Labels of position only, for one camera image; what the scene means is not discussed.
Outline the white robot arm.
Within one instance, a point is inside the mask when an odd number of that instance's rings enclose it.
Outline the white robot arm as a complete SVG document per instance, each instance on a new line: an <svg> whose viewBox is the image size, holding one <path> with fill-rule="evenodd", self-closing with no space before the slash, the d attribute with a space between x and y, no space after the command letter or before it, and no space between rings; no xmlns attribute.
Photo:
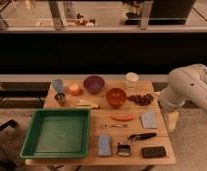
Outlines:
<svg viewBox="0 0 207 171"><path fill-rule="evenodd" d="M207 66L193 64L173 69L168 85L159 92L158 100L169 132L173 132L179 110L186 100L192 101L207 114Z"/></svg>

